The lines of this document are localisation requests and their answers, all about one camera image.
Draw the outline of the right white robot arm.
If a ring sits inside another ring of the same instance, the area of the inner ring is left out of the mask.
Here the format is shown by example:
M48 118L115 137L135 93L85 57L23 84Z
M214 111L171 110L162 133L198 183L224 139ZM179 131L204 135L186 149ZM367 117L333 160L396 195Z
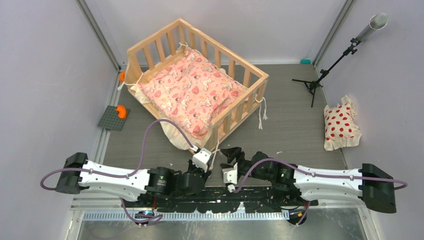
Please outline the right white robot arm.
M220 166L223 181L231 193L240 191L245 180L253 178L270 182L273 189L285 193L291 205L337 200L363 202L368 209L379 213L397 211L394 179L374 164L332 170L283 163L261 151L248 160L241 147L221 149L220 153L227 158L227 163Z

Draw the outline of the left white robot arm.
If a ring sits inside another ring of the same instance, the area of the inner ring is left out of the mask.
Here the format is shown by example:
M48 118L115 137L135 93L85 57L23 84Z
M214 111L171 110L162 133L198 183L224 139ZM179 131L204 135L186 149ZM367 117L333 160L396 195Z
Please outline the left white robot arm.
M186 172L166 167L134 172L95 163L86 153L77 152L66 159L65 171L60 174L55 191L72 195L81 191L109 194L148 207L154 197L178 198L203 191L211 174L212 155L202 148L189 160Z

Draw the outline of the wooden slatted pet bed frame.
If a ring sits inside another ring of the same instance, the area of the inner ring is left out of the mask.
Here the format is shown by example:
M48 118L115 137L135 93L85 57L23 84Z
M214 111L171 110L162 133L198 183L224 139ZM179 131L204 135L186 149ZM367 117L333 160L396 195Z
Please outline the wooden slatted pet bed frame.
M269 75L182 18L127 50L123 84L174 145L212 150L264 99Z

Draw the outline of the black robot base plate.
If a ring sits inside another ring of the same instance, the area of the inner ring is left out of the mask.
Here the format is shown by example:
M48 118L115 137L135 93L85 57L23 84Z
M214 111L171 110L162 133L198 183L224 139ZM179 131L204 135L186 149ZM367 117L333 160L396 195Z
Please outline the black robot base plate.
M306 201L270 186L244 187L238 193L230 193L224 187L206 187L199 194L177 198L153 197L142 194L135 202L124 201L127 208L155 209L160 213L234 213L244 206L246 213L276 213L305 207Z

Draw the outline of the pink unicorn print cushion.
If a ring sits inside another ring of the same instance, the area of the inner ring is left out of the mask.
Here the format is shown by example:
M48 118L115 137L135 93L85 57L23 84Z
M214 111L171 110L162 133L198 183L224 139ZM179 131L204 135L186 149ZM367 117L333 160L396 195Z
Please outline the pink unicorn print cushion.
M175 147L216 153L219 144L255 110L260 121L267 119L266 74L250 84L252 74L246 69L243 82L238 82L187 44L177 51L181 58L153 77L142 73L132 81L125 75L120 84L162 119L162 130Z

